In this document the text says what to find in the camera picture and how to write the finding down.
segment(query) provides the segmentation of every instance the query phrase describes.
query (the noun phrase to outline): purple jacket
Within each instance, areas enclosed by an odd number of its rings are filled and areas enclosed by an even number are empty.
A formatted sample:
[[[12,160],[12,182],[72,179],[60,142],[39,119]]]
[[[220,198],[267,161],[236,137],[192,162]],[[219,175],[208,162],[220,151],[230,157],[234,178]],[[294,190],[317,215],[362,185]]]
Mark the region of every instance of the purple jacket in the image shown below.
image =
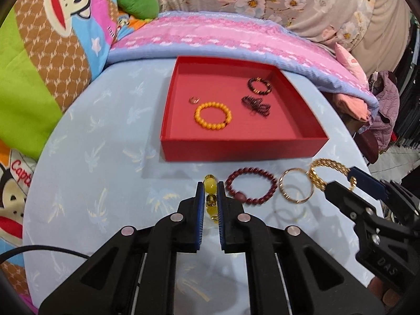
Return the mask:
[[[379,101],[379,112],[370,130],[377,139],[379,150],[384,150],[391,140],[392,130],[398,117],[400,96],[397,87],[388,78],[388,71],[381,71],[379,76],[384,81],[384,89],[376,95]]]

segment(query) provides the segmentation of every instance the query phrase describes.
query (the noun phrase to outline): colorful blanket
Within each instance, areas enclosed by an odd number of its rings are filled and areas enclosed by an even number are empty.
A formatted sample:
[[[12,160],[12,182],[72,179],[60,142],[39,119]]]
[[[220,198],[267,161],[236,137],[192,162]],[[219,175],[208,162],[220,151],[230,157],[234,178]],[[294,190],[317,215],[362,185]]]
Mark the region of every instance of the colorful blanket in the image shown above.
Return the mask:
[[[345,93],[366,102],[375,96],[327,51],[269,21],[230,13],[165,12],[111,47],[107,63],[180,55],[217,56],[273,64],[304,75],[321,91]]]
[[[22,245],[25,203],[35,166],[33,159],[0,141],[0,253]],[[30,306],[23,254],[9,259],[1,268]]]
[[[116,0],[17,0],[0,28],[0,139],[38,159],[62,114],[102,71]]]
[[[140,20],[134,17],[133,15],[127,14],[124,11],[119,10],[117,36],[115,38],[115,41],[120,41],[125,36],[142,28],[144,25],[151,22],[152,20],[153,19]]]

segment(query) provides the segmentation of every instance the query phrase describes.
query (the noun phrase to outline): blue gripper pad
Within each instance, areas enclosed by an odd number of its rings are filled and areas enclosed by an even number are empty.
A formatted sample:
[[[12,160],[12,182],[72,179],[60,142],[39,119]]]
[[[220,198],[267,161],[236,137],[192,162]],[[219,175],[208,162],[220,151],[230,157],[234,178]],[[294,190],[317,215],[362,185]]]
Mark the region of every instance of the blue gripper pad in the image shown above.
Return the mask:
[[[382,200],[383,202],[388,199],[385,186],[374,177],[357,167],[350,168],[347,179],[350,181],[352,176],[355,177],[358,182],[357,187],[369,194],[373,199]]]

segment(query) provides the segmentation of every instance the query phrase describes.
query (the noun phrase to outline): orange beaded bracelet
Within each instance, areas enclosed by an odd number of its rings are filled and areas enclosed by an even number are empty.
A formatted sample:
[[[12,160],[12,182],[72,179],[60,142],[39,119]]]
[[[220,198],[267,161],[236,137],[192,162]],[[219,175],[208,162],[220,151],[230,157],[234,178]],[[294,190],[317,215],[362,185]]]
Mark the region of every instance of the orange beaded bracelet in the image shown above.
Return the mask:
[[[201,110],[203,110],[205,108],[210,108],[210,107],[221,109],[225,113],[226,119],[223,123],[207,123],[205,120],[203,120],[200,117]],[[206,128],[206,129],[209,129],[209,130],[220,130],[220,129],[223,129],[224,127],[226,127],[232,121],[232,113],[230,112],[229,108],[222,103],[207,102],[207,103],[201,104],[195,110],[194,119],[203,128]]]

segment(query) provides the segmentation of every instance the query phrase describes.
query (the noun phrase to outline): red box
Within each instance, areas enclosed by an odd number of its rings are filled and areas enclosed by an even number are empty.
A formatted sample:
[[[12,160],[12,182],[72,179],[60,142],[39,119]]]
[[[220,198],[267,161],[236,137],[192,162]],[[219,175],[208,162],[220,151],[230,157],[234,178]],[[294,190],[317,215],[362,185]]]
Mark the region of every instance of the red box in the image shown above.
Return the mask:
[[[265,118],[242,104],[244,96],[259,97],[248,89],[252,77],[267,79],[272,92],[263,98],[271,105]],[[265,90],[262,83],[254,86]],[[200,98],[191,104],[192,96]],[[208,130],[195,122],[196,108],[220,102],[232,112],[222,130]],[[206,108],[201,117],[221,123],[220,109]],[[260,161],[314,156],[328,141],[318,120],[287,80],[272,65],[242,60],[179,57],[167,94],[160,133],[167,161]]]

